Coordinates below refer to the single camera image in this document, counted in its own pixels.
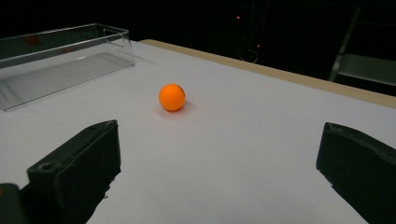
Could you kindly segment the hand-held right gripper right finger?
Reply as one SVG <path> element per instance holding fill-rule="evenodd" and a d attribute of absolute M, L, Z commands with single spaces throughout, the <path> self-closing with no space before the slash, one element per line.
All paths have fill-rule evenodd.
<path fill-rule="evenodd" d="M 396 224 L 396 149 L 327 122 L 316 168 L 369 224 Z"/>

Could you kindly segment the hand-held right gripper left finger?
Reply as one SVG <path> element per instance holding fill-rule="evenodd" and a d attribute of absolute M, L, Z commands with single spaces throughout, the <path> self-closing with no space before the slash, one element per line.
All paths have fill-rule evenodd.
<path fill-rule="evenodd" d="M 94 124 L 27 169 L 31 224 L 86 224 L 120 173 L 118 123 Z"/>

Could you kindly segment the clear plastic box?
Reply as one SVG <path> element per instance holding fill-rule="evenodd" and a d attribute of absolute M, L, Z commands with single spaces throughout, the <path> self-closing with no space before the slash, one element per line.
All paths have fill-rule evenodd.
<path fill-rule="evenodd" d="M 129 31 L 101 23 L 0 38 L 0 109 L 133 65 Z"/>

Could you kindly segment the orange ping-pong ball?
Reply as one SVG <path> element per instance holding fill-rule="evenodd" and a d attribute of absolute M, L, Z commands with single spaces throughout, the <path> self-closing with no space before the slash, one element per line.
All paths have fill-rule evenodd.
<path fill-rule="evenodd" d="M 177 84 L 167 84 L 160 89 L 159 102 L 167 111 L 179 110 L 185 104 L 185 100 L 185 92 Z"/>

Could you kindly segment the white metal desk frame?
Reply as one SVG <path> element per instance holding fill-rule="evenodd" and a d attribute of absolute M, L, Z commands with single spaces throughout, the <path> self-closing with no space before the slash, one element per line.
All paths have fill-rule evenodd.
<path fill-rule="evenodd" d="M 396 5 L 354 9 L 329 80 L 396 96 Z"/>

